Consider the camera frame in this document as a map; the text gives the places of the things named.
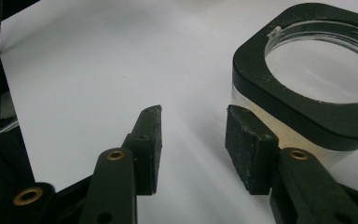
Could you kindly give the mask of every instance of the white surface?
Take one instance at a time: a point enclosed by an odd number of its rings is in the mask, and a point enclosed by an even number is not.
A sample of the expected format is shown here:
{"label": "white surface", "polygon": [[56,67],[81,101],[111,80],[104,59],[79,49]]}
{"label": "white surface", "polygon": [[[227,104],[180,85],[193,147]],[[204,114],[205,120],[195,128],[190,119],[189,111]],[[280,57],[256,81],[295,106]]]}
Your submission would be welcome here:
{"label": "white surface", "polygon": [[[225,150],[231,65],[300,2],[42,0],[4,21],[2,60],[36,180],[60,190],[92,174],[160,104],[158,193],[138,198],[139,223],[274,223],[269,197],[249,195]],[[358,1],[324,2],[358,12]],[[333,173],[358,183],[357,167]]]}

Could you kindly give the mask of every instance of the white table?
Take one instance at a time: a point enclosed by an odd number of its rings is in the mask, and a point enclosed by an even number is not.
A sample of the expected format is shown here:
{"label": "white table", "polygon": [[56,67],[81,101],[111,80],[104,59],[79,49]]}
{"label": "white table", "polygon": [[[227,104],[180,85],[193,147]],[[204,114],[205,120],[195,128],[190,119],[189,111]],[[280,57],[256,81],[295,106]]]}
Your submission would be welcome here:
{"label": "white table", "polygon": [[[2,24],[1,51],[36,181],[63,189],[162,105],[158,193],[139,223],[274,223],[225,150],[235,50],[306,1],[42,0]],[[321,1],[358,12],[358,1]],[[358,151],[330,169],[358,189]]]}

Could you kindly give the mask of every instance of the brass rivet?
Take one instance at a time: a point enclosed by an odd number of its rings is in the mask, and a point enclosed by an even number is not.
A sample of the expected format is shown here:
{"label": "brass rivet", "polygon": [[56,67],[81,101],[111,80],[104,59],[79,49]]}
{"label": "brass rivet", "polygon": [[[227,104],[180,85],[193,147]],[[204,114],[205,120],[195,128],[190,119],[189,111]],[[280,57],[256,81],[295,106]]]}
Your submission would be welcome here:
{"label": "brass rivet", "polygon": [[20,192],[13,200],[17,206],[24,206],[36,202],[43,194],[39,187],[28,188]]}
{"label": "brass rivet", "polygon": [[110,161],[117,161],[124,157],[124,152],[122,151],[114,151],[107,155],[107,159]]}
{"label": "brass rivet", "polygon": [[298,150],[291,151],[290,156],[292,156],[293,158],[299,161],[306,161],[309,158],[307,154]]}

